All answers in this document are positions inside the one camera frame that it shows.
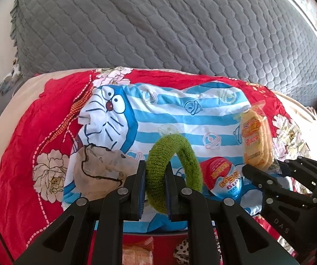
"snack package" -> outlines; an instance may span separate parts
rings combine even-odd
[[[274,163],[272,136],[263,112],[265,101],[254,104],[240,115],[240,129],[244,145],[244,162],[267,171]]]
[[[242,190],[239,170],[224,157],[213,157],[200,163],[203,180],[209,191],[219,197],[236,200]]]
[[[154,265],[153,250],[153,237],[150,237],[143,243],[124,244],[122,265]]]

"white peony print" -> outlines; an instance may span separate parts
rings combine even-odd
[[[129,85],[130,80],[125,79],[124,75],[130,73],[133,69],[117,67],[112,69],[107,69],[105,71],[97,70],[101,74],[97,75],[98,79],[94,80],[92,83],[95,87],[100,87],[103,85]]]
[[[35,181],[34,189],[41,194],[42,199],[50,203],[62,201],[68,163],[69,157],[54,149],[37,157],[32,179]]]
[[[277,128],[277,137],[272,139],[278,160],[296,159],[298,156],[310,157],[309,148],[302,138],[297,124],[282,115],[274,116],[272,121]]]

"doraemon pillowcase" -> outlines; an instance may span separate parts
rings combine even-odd
[[[140,83],[104,85],[94,89],[92,97],[80,112],[79,123],[83,127],[79,138],[84,147],[91,145],[92,152],[94,148],[101,147],[120,152],[128,157],[128,161],[139,161],[147,158],[152,146],[163,135],[180,133],[189,140],[199,162],[222,156],[238,167],[243,164],[244,149],[235,116],[250,106],[240,89],[218,81],[184,90]],[[65,205],[81,196],[73,175],[74,166],[84,163],[74,161],[79,158],[75,157],[76,154],[74,152],[69,161],[64,187]],[[175,174],[185,176],[177,156],[172,158],[171,163]],[[120,186],[123,182],[120,176],[127,174],[115,171],[111,169],[106,174],[109,180],[118,182]],[[96,190],[101,189],[94,186],[93,191]],[[146,224],[141,227],[138,223],[124,225],[125,231],[155,229],[150,228],[150,223],[167,230],[177,229],[171,228],[167,218],[158,218],[158,213],[151,208],[145,209],[143,219]]]

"yellow snack package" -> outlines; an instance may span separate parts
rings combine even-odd
[[[264,101],[254,104],[240,116],[240,129],[244,145],[244,162],[267,171],[274,162],[272,136]]]

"robotic hand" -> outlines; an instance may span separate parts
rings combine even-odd
[[[122,264],[123,221],[138,221],[145,200],[145,162],[118,190],[105,198],[79,198],[14,262],[15,265]],[[283,176],[295,178],[312,195],[284,189],[274,177],[245,165],[243,174],[263,192],[261,215],[297,252],[294,259],[231,198],[205,199],[165,172],[166,206],[171,221],[188,222],[189,263],[217,265],[215,222],[225,265],[317,265],[317,162],[304,157],[280,162]],[[94,224],[99,220],[92,259],[88,260]]]

